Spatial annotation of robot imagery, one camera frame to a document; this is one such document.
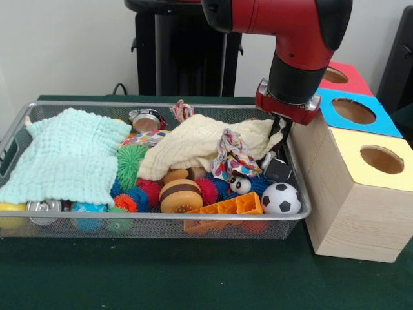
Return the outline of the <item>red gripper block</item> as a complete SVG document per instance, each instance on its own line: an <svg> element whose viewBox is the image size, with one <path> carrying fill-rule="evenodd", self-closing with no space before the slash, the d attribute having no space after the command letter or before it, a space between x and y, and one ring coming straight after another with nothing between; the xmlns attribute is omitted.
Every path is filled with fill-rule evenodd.
<svg viewBox="0 0 413 310"><path fill-rule="evenodd" d="M271 128L271 142L281 143L281 157L286 157L287 139L290 134L292 122L301 125L308 125L316 117L320 107L320 96L314 95L313 98L304 105L290 105L274 99L273 97L256 92L256 107L269 114L276 114Z"/></svg>

